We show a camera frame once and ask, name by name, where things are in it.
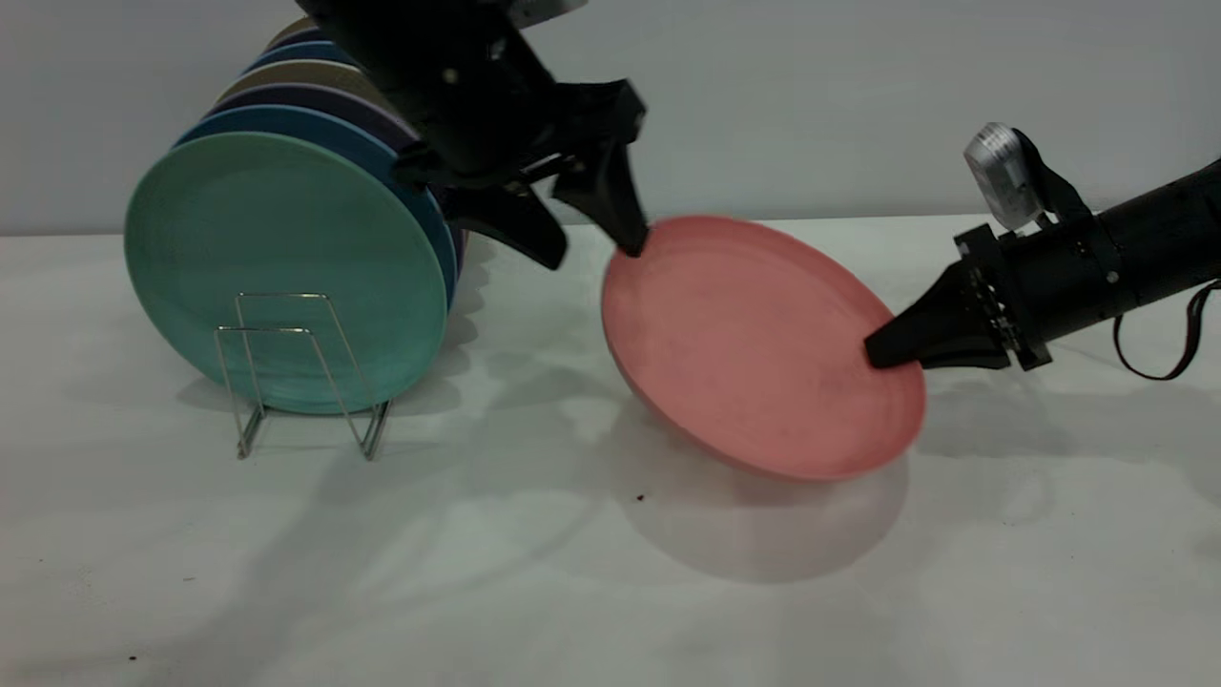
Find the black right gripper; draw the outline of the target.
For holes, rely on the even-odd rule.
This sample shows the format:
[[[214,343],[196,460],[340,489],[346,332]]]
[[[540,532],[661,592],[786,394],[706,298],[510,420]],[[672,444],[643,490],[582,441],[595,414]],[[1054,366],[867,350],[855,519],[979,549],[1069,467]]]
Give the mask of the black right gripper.
[[[983,223],[954,239],[960,261],[864,340],[873,369],[1024,371],[1050,364],[1051,340],[1128,309],[1125,261],[1089,215],[1029,236]]]

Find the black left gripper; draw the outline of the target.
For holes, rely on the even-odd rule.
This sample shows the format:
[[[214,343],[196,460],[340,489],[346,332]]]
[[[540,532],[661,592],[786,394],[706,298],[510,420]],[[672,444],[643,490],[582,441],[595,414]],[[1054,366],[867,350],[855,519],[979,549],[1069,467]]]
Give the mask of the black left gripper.
[[[554,83],[523,92],[436,79],[405,101],[419,142],[400,151],[393,177],[442,184],[446,221],[497,240],[545,268],[567,257],[567,232],[524,185],[557,176],[552,196],[584,214],[629,257],[650,223],[629,148],[647,113],[629,81]]]

